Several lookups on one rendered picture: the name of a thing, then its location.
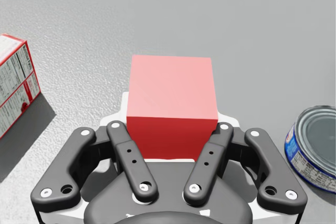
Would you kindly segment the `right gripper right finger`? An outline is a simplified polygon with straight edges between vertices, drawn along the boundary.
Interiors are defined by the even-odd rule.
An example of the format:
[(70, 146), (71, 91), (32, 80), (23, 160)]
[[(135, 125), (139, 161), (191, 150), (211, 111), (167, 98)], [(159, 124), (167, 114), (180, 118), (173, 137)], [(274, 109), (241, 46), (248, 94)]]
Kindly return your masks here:
[(188, 207), (209, 210), (211, 215), (253, 214), (250, 203), (222, 179), (229, 161), (239, 162), (251, 177), (256, 208), (285, 215), (304, 212), (307, 194), (269, 134), (261, 128), (243, 131), (237, 119), (221, 113), (184, 186)]

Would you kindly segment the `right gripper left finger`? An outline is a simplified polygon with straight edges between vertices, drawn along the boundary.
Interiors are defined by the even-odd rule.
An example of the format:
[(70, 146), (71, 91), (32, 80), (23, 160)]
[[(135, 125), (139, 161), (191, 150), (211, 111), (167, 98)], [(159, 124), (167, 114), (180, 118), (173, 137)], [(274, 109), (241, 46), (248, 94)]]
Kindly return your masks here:
[(128, 96), (123, 93), (120, 111), (103, 118), (97, 131), (89, 127), (73, 131), (31, 192), (35, 210), (53, 212), (76, 206), (86, 179), (106, 158), (125, 173), (137, 200), (158, 198), (157, 183), (126, 127)]

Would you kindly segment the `pink cube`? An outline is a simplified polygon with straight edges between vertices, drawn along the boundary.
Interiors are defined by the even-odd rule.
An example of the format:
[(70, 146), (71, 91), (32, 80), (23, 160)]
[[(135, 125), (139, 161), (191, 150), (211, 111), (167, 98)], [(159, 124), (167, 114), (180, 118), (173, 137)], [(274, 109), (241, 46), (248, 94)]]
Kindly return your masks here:
[(127, 130), (145, 159), (196, 161), (217, 122), (210, 58), (132, 57)]

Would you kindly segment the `blue flat can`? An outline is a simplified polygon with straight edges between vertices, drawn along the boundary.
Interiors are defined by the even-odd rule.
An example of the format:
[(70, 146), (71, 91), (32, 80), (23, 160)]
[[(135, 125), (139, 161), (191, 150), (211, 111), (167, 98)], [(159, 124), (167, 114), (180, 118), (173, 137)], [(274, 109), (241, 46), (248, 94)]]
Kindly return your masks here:
[(302, 180), (336, 194), (336, 107), (316, 105), (302, 111), (287, 133), (284, 150)]

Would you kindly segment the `red and white carton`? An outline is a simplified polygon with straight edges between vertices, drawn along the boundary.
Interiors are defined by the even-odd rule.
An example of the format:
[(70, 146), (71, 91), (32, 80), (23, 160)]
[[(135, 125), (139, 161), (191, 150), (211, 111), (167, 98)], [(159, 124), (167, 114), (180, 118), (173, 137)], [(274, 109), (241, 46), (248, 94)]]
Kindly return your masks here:
[(0, 138), (41, 93), (26, 40), (0, 35)]

